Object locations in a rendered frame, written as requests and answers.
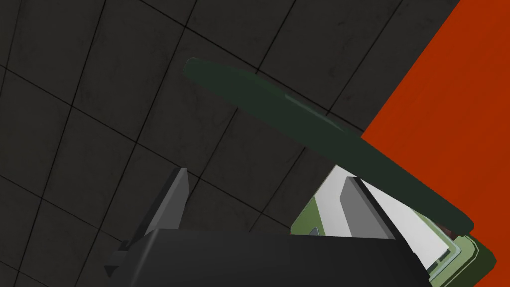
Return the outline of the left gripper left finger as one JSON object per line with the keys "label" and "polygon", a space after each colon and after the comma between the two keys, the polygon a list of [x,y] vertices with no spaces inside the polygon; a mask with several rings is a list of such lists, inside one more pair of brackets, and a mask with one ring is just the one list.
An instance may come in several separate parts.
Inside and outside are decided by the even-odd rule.
{"label": "left gripper left finger", "polygon": [[173,169],[129,243],[136,243],[155,229],[179,228],[189,193],[187,169]]}

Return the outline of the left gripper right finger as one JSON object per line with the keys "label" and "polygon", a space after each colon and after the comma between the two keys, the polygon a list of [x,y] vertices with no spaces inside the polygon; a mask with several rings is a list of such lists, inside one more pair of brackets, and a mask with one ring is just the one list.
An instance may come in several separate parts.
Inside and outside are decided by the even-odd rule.
{"label": "left gripper right finger", "polygon": [[339,200],[352,237],[400,239],[400,232],[360,178],[346,177]]}

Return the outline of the orange door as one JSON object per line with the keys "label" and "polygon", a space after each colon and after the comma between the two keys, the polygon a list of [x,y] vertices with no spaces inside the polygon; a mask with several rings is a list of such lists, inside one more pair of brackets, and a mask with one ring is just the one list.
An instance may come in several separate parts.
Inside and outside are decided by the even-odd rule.
{"label": "orange door", "polygon": [[510,287],[510,0],[460,0],[363,138],[460,208]]}

